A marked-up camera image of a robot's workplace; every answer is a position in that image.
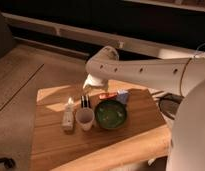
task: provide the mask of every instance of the bottle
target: bottle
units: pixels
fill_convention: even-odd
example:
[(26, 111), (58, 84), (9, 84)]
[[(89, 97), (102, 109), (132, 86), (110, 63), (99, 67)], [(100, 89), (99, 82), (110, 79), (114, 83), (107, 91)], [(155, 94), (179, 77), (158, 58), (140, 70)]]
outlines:
[(62, 127), (65, 131), (72, 131), (74, 128), (74, 100), (69, 97), (68, 102), (65, 104)]

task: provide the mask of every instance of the white cup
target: white cup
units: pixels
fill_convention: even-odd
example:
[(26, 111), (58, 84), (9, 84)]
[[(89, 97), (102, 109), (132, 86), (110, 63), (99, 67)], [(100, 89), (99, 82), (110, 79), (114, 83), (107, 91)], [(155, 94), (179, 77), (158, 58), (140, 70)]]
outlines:
[(94, 111), (88, 107), (77, 110), (75, 119), (84, 131), (91, 129), (94, 123)]

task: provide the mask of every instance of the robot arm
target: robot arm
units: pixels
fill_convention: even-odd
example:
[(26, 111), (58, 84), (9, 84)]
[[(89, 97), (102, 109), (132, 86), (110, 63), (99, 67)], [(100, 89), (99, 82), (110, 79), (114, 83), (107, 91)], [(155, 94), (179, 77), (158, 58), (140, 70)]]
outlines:
[(117, 59), (114, 48), (100, 50), (86, 65), (84, 87), (116, 79), (185, 96), (172, 129), (167, 171), (205, 171), (205, 59)]
[(186, 96), (205, 80), (205, 59), (155, 59), (119, 61), (117, 51), (106, 46), (87, 63), (90, 74), (84, 87), (103, 86), (109, 79)]

